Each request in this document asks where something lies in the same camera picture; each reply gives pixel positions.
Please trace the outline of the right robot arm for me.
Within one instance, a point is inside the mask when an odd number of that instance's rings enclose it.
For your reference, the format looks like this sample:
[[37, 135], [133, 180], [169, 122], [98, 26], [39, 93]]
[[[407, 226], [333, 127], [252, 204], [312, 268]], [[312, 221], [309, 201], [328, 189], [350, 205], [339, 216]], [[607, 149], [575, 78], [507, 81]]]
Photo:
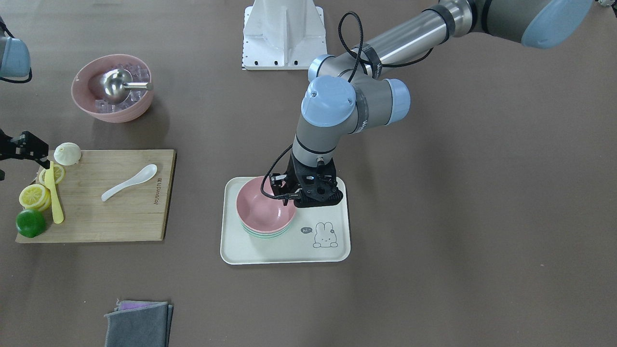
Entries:
[[[0, 27], [0, 79], [15, 84], [28, 83], [32, 79], [28, 47], [11, 33], [3, 19], [0, 20]], [[48, 151], [48, 144], [31, 132], [24, 131], [18, 136], [0, 132], [1, 160], [32, 160], [48, 169], [50, 167]]]

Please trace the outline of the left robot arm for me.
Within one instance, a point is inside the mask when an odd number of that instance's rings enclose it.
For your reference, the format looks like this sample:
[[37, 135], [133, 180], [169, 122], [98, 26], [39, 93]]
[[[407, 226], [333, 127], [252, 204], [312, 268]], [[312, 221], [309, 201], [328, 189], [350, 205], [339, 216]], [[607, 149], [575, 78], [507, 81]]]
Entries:
[[591, 7], [591, 0], [440, 0], [376, 38], [362, 38], [346, 54], [318, 56], [308, 68], [287, 170], [267, 172], [262, 182], [271, 193], [262, 195], [300, 208], [342, 201], [333, 160], [340, 138], [400, 121], [410, 109], [405, 83], [381, 80], [384, 72], [416, 64], [434, 47], [471, 32], [552, 48], [572, 35]]

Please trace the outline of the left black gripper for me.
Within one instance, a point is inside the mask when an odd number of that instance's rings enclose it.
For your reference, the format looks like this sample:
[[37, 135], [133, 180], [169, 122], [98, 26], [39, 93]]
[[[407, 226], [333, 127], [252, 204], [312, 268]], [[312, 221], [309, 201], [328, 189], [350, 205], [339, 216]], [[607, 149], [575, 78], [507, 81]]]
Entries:
[[284, 206], [291, 200], [295, 207], [323, 207], [339, 204], [344, 193], [338, 188], [334, 161], [309, 167], [290, 156], [287, 171], [269, 174], [269, 186], [276, 200]]

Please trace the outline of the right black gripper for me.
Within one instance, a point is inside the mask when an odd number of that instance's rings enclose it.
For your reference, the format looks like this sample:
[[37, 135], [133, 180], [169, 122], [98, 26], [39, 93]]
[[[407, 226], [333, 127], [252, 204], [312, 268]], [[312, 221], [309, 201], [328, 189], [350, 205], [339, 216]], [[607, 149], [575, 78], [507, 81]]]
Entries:
[[49, 169], [49, 145], [31, 132], [24, 131], [20, 136], [11, 137], [0, 131], [0, 160], [32, 160]]

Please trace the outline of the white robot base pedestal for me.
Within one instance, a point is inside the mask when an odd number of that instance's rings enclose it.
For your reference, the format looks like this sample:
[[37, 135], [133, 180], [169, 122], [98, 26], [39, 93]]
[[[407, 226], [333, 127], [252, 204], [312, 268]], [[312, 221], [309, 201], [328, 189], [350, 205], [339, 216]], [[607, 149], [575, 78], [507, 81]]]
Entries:
[[256, 0], [243, 34], [245, 70], [307, 70], [327, 53], [323, 10], [312, 0]]

